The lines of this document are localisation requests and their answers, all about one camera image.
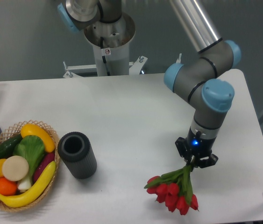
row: silver metal tube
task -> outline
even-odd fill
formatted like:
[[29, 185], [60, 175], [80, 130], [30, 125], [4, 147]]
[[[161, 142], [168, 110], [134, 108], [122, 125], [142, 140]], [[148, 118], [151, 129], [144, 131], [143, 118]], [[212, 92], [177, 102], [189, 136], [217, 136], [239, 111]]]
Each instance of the silver metal tube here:
[[221, 38], [198, 0], [170, 0], [170, 2], [196, 51], [205, 49]]
[[75, 0], [75, 2], [82, 8], [94, 8], [99, 0]]
[[87, 22], [97, 14], [99, 0], [66, 0], [67, 12], [77, 21]]

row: black cylinder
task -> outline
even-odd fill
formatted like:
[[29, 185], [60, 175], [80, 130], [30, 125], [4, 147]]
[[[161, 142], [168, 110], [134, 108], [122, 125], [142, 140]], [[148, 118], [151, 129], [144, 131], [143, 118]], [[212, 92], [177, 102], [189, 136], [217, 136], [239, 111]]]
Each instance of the black cylinder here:
[[75, 178], [85, 179], [96, 172], [96, 158], [91, 143], [84, 134], [71, 132], [64, 135], [57, 151]]

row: wicker basket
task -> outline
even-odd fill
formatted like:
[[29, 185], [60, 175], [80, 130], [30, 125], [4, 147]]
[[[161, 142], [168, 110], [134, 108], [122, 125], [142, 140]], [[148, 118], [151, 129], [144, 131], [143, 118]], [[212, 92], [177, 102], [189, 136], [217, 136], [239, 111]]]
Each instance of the wicker basket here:
[[[0, 143], [9, 139], [15, 133], [19, 133], [21, 128], [27, 123], [35, 124], [35, 125], [38, 125], [41, 128], [43, 128], [53, 138], [55, 146], [57, 148], [59, 138], [58, 138], [56, 131], [53, 130], [53, 128], [51, 126], [45, 124], [42, 121], [32, 121], [32, 120], [19, 122], [18, 124], [14, 124], [14, 126], [10, 126], [8, 129], [5, 130], [4, 133], [0, 134]], [[55, 154], [56, 154], [55, 162], [56, 162], [56, 166], [58, 168], [58, 165], [60, 163], [60, 157], [57, 153], [57, 150], [55, 150]], [[6, 206], [3, 202], [0, 201], [0, 210], [7, 211], [7, 212], [18, 212], [18, 211], [23, 211], [23, 210], [29, 209], [29, 208], [37, 205], [48, 194], [49, 190], [51, 189], [51, 186], [52, 186], [52, 184], [55, 180], [55, 177], [56, 177], [57, 168], [56, 168], [55, 174], [52, 177], [48, 187], [45, 189], [45, 191], [35, 201], [33, 201], [32, 203], [30, 203], [26, 206], [20, 207], [20, 208], [10, 208], [10, 207]]]

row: gray wall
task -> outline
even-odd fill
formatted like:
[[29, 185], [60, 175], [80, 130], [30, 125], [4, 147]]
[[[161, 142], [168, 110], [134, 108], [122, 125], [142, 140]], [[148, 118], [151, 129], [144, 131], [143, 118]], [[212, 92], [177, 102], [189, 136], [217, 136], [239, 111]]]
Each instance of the gray wall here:
[[[263, 109], [263, 0], [203, 0], [220, 34], [242, 49], [238, 68], [246, 77], [256, 113]], [[71, 34], [56, 0], [0, 0], [0, 81], [61, 78], [68, 66], [94, 64], [82, 33]], [[162, 73], [183, 53], [197, 54], [166, 0], [125, 0], [136, 23], [130, 60], [148, 57], [147, 73]]]

